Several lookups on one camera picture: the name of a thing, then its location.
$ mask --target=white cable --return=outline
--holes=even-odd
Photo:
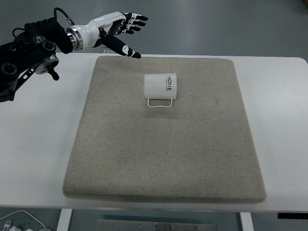
[[[28,215],[29,215],[30,217],[32,217],[35,221],[37,221],[41,226],[43,226],[43,229],[40,230],[40,231],[51,231],[51,230],[47,229],[47,228],[45,227],[45,225],[44,225],[42,222],[40,222],[38,219],[36,219],[34,216],[32,216],[30,213],[28,213],[27,211],[24,211],[24,210],[18,210],[18,211],[16,211],[16,212],[10,213],[9,215],[6,215],[5,217],[0,218],[0,220],[3,220],[3,219],[5,219],[5,218],[7,218],[7,217],[9,217],[9,216],[11,216],[11,215],[13,215],[13,214],[15,214],[15,213],[19,213],[19,212],[23,212],[23,213],[28,214]]]

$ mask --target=felt pad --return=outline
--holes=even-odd
[[[177,74],[170,108],[149,108],[144,99],[143,76],[157,73]],[[99,57],[63,192],[134,202],[264,201],[233,62]]]

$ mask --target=robotic arm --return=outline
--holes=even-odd
[[[57,21],[57,11],[61,11],[71,25],[66,31]],[[34,73],[49,73],[58,80],[54,70],[59,63],[55,56],[57,47],[68,54],[73,49],[81,51],[103,44],[118,54],[141,58],[115,36],[140,31],[146,20],[148,18],[140,14],[115,12],[93,19],[87,25],[75,25],[62,9],[55,8],[53,18],[14,29],[14,41],[0,46],[0,102],[13,101],[16,91]],[[16,30],[23,32],[15,36]]]

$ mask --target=mug handle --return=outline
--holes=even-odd
[[[172,106],[172,99],[171,99],[170,106],[150,106],[150,99],[148,98],[148,106],[151,107],[151,108],[154,108],[154,107],[171,107]]]

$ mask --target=mug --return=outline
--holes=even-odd
[[[144,97],[149,107],[171,107],[177,99],[177,74],[146,74],[144,75]],[[170,106],[150,106],[149,100],[171,100]]]

